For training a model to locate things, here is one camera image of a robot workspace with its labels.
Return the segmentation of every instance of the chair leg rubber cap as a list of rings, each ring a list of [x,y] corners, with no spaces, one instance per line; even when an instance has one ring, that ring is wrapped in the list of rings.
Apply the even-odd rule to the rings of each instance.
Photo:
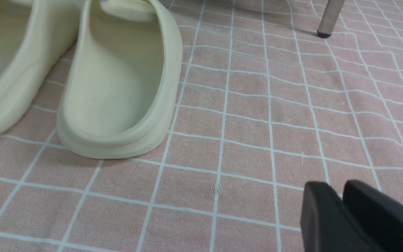
[[[318,37],[322,38],[322,39],[326,39],[329,38],[332,34],[326,34],[326,33],[322,33],[317,31]]]

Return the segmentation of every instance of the slide sandal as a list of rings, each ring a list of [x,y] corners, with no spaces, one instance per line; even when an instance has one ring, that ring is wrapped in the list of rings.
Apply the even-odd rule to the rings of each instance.
[[[385,252],[324,182],[304,185],[301,233],[305,252]]]
[[[403,251],[403,204],[358,180],[346,182],[343,203],[386,251]]]
[[[88,0],[57,115],[62,144],[90,158],[157,147],[174,111],[182,39],[158,0]]]
[[[70,0],[0,0],[0,134],[27,111],[76,40],[79,18]]]

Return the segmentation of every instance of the pink checkered mat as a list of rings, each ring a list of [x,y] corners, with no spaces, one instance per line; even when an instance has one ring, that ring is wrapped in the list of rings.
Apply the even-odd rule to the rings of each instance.
[[[70,49],[0,136],[0,252],[301,252],[308,180],[403,203],[403,1],[346,0],[327,40],[326,0],[163,5],[184,43],[168,136],[128,160],[63,147]]]

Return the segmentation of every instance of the white grid line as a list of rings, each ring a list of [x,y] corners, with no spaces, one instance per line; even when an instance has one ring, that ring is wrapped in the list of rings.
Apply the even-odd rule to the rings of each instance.
[[[225,86],[225,96],[224,96],[224,112],[222,115],[222,132],[220,136],[220,149],[219,149],[219,160],[217,164],[217,176],[215,182],[215,195],[214,195],[214,206],[213,206],[213,217],[211,223],[211,240],[209,245],[209,251],[214,251],[214,243],[215,243],[215,231],[217,226],[217,211],[219,209],[219,196],[222,192],[221,185],[221,172],[222,172],[222,160],[224,154],[224,139],[225,139],[225,127],[226,127],[226,111],[228,106],[228,90],[229,90],[229,82],[230,82],[230,70],[231,70],[231,59],[232,59],[232,42],[233,42],[233,23],[234,23],[234,10],[235,10],[235,0],[233,0],[232,4],[232,14],[231,14],[231,27],[230,27],[230,45],[228,51],[228,70],[227,70],[227,80]]]
[[[56,129],[54,129],[48,136],[45,144],[42,145],[42,147],[40,148],[40,150],[38,150],[38,153],[35,155],[34,159],[32,160],[32,162],[30,163],[29,167],[26,169],[26,171],[24,172],[24,175],[21,177],[20,182],[16,185],[16,187],[13,189],[13,191],[9,194],[9,196],[7,197],[6,201],[4,202],[4,204],[1,206],[0,209],[0,219],[4,214],[4,211],[6,210],[6,208],[8,207],[8,205],[10,204],[10,202],[12,202],[13,197],[15,196],[15,194],[18,192],[18,190],[21,188],[21,183],[24,182],[27,178],[27,176],[29,175],[30,171],[32,171],[32,169],[34,168],[35,164],[37,163],[38,159],[40,158],[41,154],[43,153],[43,150],[46,148],[46,145],[51,141],[51,139],[53,138],[54,134],[56,132]]]
[[[93,185],[94,181],[96,180],[97,174],[99,174],[100,168],[102,167],[103,163],[104,163],[103,159],[99,160],[99,164],[97,165],[96,170],[94,170],[93,176],[91,177],[90,181],[86,185],[86,188],[83,191],[82,196],[80,197],[79,203],[76,206],[76,210],[74,211],[74,214],[72,215],[71,220],[69,221],[68,228],[66,229],[66,231],[64,233],[64,236],[63,236],[63,239],[62,239],[62,244],[57,249],[57,252],[62,252],[64,244],[66,244],[68,242],[68,238],[69,238],[69,235],[71,233],[72,227],[74,226],[74,223],[77,220],[77,216],[80,213],[80,209],[82,208],[83,203],[85,202],[86,195],[88,194],[88,192],[90,191],[91,186]]]
[[[265,35],[265,24],[264,24],[264,0],[261,1],[262,5],[262,37],[264,41],[264,57],[265,57],[265,65],[266,65],[266,70],[267,70],[267,94],[268,94],[268,127],[269,127],[269,138],[270,138],[270,151],[271,151],[271,156],[270,156],[270,161],[271,161],[271,175],[273,179],[273,204],[275,207],[275,220],[276,224],[280,225],[280,208],[279,208],[279,202],[278,202],[278,180],[276,179],[276,164],[275,164],[275,152],[273,150],[274,148],[274,140],[273,140],[273,124],[270,123],[272,121],[272,111],[271,111],[271,102],[272,98],[270,96],[271,94],[271,82],[270,82],[270,67],[269,67],[269,60],[268,60],[268,55],[267,55],[267,38]],[[276,243],[278,246],[278,252],[282,251],[282,239],[281,239],[281,230],[279,227],[276,227]]]
[[[292,10],[292,7],[291,7],[291,5],[290,5],[288,0],[287,0],[287,4],[290,7],[290,13],[292,13],[293,10]],[[293,26],[293,16],[291,16],[290,19],[291,19],[291,25]],[[301,54],[299,53],[299,45],[298,45],[298,40],[296,38],[295,30],[293,30],[293,37],[295,38],[296,51],[298,52],[299,65],[301,66],[301,71],[302,71],[302,75],[303,75],[303,79],[304,79],[304,84],[306,85],[307,101],[309,102],[310,113],[312,113],[313,125],[315,126],[315,134],[317,135],[318,148],[320,150],[321,159],[323,160],[323,169],[324,169],[324,174],[325,174],[325,177],[326,177],[326,182],[328,184],[330,184],[331,181],[329,179],[329,171],[327,169],[327,164],[326,164],[326,160],[325,160],[324,153],[323,153],[323,145],[321,144],[320,132],[318,131],[317,117],[315,116],[315,111],[313,110],[313,107],[312,107],[312,99],[310,98],[310,91],[309,91],[309,88],[307,87],[306,73],[305,73],[305,70],[304,70],[303,61],[301,59]]]
[[[145,161],[146,163],[152,163],[154,165],[159,165],[160,163],[158,162],[152,162],[152,161],[147,161],[147,160],[141,160],[141,159],[135,159],[136,161],[142,162]],[[217,172],[212,172],[209,170],[195,170],[195,169],[187,169],[185,167],[182,167],[183,170],[191,170],[191,171],[196,171],[196,172],[202,172],[202,173],[211,173],[211,174],[217,174]],[[204,214],[204,215],[209,215],[209,216],[213,216],[213,212],[209,212],[209,211],[202,211],[202,210],[197,210],[197,209],[191,209],[191,208],[183,208],[183,207],[176,207],[176,206],[171,206],[171,205],[165,205],[165,204],[156,204],[156,203],[150,203],[147,201],[138,201],[135,199],[127,199],[127,198],[122,198],[122,197],[118,197],[118,196],[111,196],[111,195],[107,195],[107,194],[103,194],[103,193],[97,193],[97,192],[93,192],[93,191],[86,191],[86,190],[81,190],[81,189],[76,189],[76,188],[64,188],[64,187],[58,187],[58,186],[54,186],[54,185],[43,185],[43,184],[37,184],[37,183],[29,183],[29,182],[23,182],[20,183],[17,180],[14,179],[8,179],[8,178],[4,178],[4,177],[0,177],[0,181],[3,182],[9,182],[9,183],[13,183],[13,184],[21,184],[22,186],[27,186],[27,187],[33,187],[33,188],[42,188],[42,189],[49,189],[49,190],[60,190],[60,191],[67,191],[67,192],[73,192],[73,193],[80,193],[80,194],[86,194],[89,196],[95,196],[95,197],[99,197],[99,198],[104,198],[104,199],[110,199],[110,200],[114,200],[114,201],[121,201],[121,202],[127,202],[127,203],[132,203],[132,204],[140,204],[140,205],[144,205],[144,206],[153,206],[153,207],[157,207],[157,208],[162,208],[162,209],[173,209],[173,210],[179,210],[179,211],[184,211],[184,212],[194,212],[196,214]],[[285,188],[289,188],[289,189],[294,189],[294,190],[301,190],[303,191],[304,188],[299,188],[299,187],[294,187],[291,185],[284,185],[281,183],[278,183],[278,186],[282,186]],[[276,226],[275,223],[272,222],[262,222],[260,220],[254,220],[254,219],[248,219],[248,218],[243,218],[243,217],[237,217],[237,216],[232,216],[232,215],[227,215],[227,214],[218,214],[218,217],[223,217],[223,218],[227,218],[227,219],[237,219],[237,220],[241,220],[243,222],[248,222],[248,223],[254,223],[254,224],[262,224],[262,225],[267,225],[267,226]],[[294,230],[297,229],[297,227],[292,227],[292,226],[287,226],[287,225],[282,225],[283,229],[290,229],[290,230]]]

